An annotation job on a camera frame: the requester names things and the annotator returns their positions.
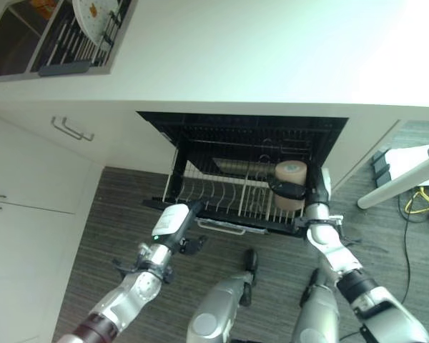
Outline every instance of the white cabinet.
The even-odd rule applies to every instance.
[[[147,121],[133,110],[121,110],[115,104],[83,106],[73,109],[35,109],[0,111],[0,117],[45,139],[63,146],[101,165],[168,173],[174,147]],[[67,133],[56,129],[55,124]],[[61,121],[87,138],[76,139]]]
[[[90,164],[0,120],[0,202],[74,213]]]
[[[64,291],[54,280],[73,223],[73,214],[0,203],[0,343],[50,342],[39,336],[54,292]]]
[[[51,341],[101,172],[0,120],[0,343]]]

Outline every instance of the yellow cable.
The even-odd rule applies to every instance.
[[[405,208],[404,208],[405,213],[418,214],[418,213],[424,213],[429,211],[429,207],[426,207],[424,209],[417,209],[415,211],[410,211],[410,205],[412,203],[412,199],[416,198],[418,195],[421,195],[421,197],[429,203],[429,196],[426,194],[426,192],[424,192],[424,187],[421,186],[420,190],[414,193],[412,198],[408,200],[408,203],[405,205]]]

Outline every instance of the dishwasher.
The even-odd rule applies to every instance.
[[[302,211],[275,206],[268,179],[282,161],[322,166],[346,118],[139,112],[175,147],[163,194],[144,205],[207,199],[197,223],[230,234],[302,237]]]

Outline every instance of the beige cup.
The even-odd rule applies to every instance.
[[[275,177],[280,181],[305,184],[307,165],[301,161],[284,161],[276,165]],[[303,208],[303,200],[291,200],[275,194],[275,206],[284,211],[297,211]]]

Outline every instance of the cable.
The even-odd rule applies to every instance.
[[[410,214],[409,213],[406,214],[402,210],[402,204],[400,203],[400,195],[401,194],[398,195],[398,211],[399,211],[399,214],[400,214],[400,216],[402,218],[404,218],[407,222],[416,223],[416,224],[423,223],[423,222],[425,222],[426,220],[429,219],[428,215],[425,218],[421,219],[421,220],[411,219],[410,218]]]
[[[410,223],[410,214],[412,213],[412,207],[413,207],[413,200],[415,198],[412,197],[411,203],[410,203],[410,211],[407,215],[407,220],[405,222],[405,229],[403,230],[403,253],[405,255],[405,262],[407,263],[407,287],[405,288],[405,294],[403,295],[402,301],[400,302],[403,304],[408,296],[408,290],[410,289],[410,279],[411,279],[411,268],[410,268],[410,259],[408,258],[408,248],[407,248],[407,232],[408,232],[408,225]]]
[[[418,213],[424,213],[429,211],[429,207],[426,207],[424,209],[418,209],[415,211],[411,210],[410,205],[414,200],[414,198],[416,198],[418,195],[421,195],[421,197],[429,203],[429,196],[426,194],[426,192],[424,192],[424,187],[421,186],[420,189],[416,191],[416,193],[414,193],[414,195],[411,197],[410,200],[408,200],[408,203],[405,205],[405,208],[404,208],[405,213],[418,214]]]
[[[408,232],[408,225],[409,223],[421,223],[424,222],[414,222],[413,220],[410,219],[410,214],[413,213],[412,208],[413,208],[413,200],[415,200],[415,197],[411,197],[410,199],[410,211],[407,212],[407,216],[404,215],[404,213],[402,213],[402,207],[400,206],[400,195],[398,196],[398,207],[399,207],[399,213],[400,215],[405,219],[405,228],[403,230],[403,252],[405,255],[405,262],[407,264],[407,284],[405,287],[405,293],[403,295],[402,300],[400,301],[401,304],[405,303],[405,300],[407,299],[408,296],[408,290],[410,289],[410,280],[411,280],[411,267],[410,267],[410,259],[408,257],[408,248],[407,248],[407,232]],[[355,332],[351,332],[349,334],[346,334],[345,336],[343,336],[342,338],[340,338],[341,342],[344,339],[347,339],[348,337],[354,336],[355,334],[359,334],[359,331],[355,331]]]
[[[355,334],[359,334],[359,331],[355,331],[355,332],[351,332],[350,334],[346,334],[345,336],[343,336],[342,338],[340,338],[339,342],[341,342],[342,340],[344,340],[345,338],[354,336]]]

